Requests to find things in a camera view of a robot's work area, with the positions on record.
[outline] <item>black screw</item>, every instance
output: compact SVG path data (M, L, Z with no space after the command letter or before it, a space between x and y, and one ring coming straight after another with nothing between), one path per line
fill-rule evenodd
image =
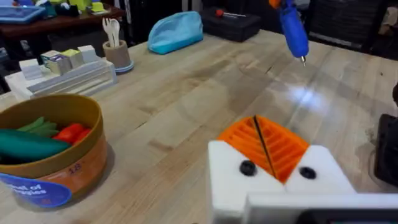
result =
M312 169L310 167L301 167L300 168L300 174L304 178L310 179L310 180L313 180L313 179L317 178L317 173L315 172L314 169Z
M241 163L239 170L243 175L252 177L256 174L256 165L250 160L245 160Z

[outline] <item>round cardboard box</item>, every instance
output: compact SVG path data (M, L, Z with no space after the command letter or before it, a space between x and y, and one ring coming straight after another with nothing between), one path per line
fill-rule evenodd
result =
M25 164L0 165L0 173L61 184L72 192L72 199L81 197L100 180L106 164L101 108L96 101L81 95L43 96L4 110L0 113L0 128L18 129L41 116L57 123L58 128L80 123L91 132L54 156Z

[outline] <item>wooden table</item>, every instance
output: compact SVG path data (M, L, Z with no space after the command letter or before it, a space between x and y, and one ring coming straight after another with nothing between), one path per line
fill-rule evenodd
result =
M283 36L264 31L242 44L206 35L171 54L141 44L130 55L134 70L93 96L114 152L101 185L52 212L18 205L1 186L0 224L205 224L207 143L253 114L328 147L358 192L392 190L368 170L380 114L397 114L397 62L311 43L303 67Z
M44 19L30 24L0 24L0 33L5 38L21 38L27 35L54 32L69 27L87 26L88 24L101 24L103 17L117 18L125 16L126 12L116 7L104 4L107 14L92 15L87 12L78 17L56 16L51 19Z

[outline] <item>glue gun nozzle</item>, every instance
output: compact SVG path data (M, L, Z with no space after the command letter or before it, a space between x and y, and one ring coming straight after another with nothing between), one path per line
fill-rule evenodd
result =
M306 64L305 64L305 61L306 61L305 57L304 57L304 56L301 56L301 57L300 57L300 60L301 60L301 62L303 63L303 65L304 65L304 67L305 67L305 66L306 66Z

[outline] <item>blue label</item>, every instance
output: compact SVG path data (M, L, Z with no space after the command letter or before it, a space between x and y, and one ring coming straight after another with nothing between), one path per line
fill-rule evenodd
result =
M56 207L69 201L72 193L63 185L0 173L0 180L21 198L40 207Z

